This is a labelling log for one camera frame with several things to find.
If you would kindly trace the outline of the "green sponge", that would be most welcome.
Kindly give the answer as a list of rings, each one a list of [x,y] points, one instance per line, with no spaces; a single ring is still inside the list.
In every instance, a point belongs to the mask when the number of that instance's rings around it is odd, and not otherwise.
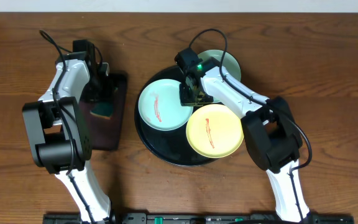
[[[96,103],[94,107],[90,110],[91,115],[102,119],[111,119],[113,113],[113,104],[105,101]]]

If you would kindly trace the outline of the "light blue plate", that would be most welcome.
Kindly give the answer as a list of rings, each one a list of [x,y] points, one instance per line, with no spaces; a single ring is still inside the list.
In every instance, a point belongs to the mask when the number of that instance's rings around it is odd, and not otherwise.
[[[160,79],[142,90],[137,107],[148,126],[159,131],[172,131],[189,120],[193,107],[181,105],[180,84],[173,79]]]

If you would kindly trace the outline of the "yellow plate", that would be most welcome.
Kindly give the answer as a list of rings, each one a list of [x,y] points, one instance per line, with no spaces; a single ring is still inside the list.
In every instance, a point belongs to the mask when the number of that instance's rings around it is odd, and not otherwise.
[[[195,152],[217,159],[235,152],[244,134],[240,119],[227,106],[212,104],[191,115],[186,125],[186,138]]]

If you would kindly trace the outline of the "pale green plate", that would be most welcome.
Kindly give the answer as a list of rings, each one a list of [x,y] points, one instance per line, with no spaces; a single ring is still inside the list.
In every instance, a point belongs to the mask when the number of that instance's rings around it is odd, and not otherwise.
[[[219,64],[223,55],[222,50],[206,50],[198,54],[198,58],[202,61],[196,66],[196,71],[200,74],[219,74]],[[236,80],[241,80],[241,68],[237,60],[229,53],[226,53],[223,60],[223,71],[229,72],[229,74]],[[219,103],[217,98],[208,96],[201,91],[201,84],[199,84],[200,93],[198,95],[199,103],[210,104]]]

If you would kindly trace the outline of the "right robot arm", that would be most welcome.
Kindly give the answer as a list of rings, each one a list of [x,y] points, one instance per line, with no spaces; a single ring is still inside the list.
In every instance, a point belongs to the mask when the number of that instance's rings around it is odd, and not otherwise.
[[[311,148],[303,130],[295,123],[288,103],[280,96],[270,99],[236,80],[215,58],[197,55],[175,62],[185,76],[180,90],[183,106],[205,105],[218,99],[239,117],[246,149],[258,168],[265,171],[276,200],[278,217],[287,222],[304,222],[310,210],[303,198],[299,170],[300,147]]]

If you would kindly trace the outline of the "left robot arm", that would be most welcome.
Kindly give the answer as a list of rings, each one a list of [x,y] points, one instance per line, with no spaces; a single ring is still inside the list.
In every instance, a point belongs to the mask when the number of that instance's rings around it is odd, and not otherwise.
[[[61,55],[49,88],[23,106],[22,116],[35,164],[67,188],[80,209],[80,223],[114,223],[111,201],[90,164],[90,133],[78,105],[95,68],[88,52]]]

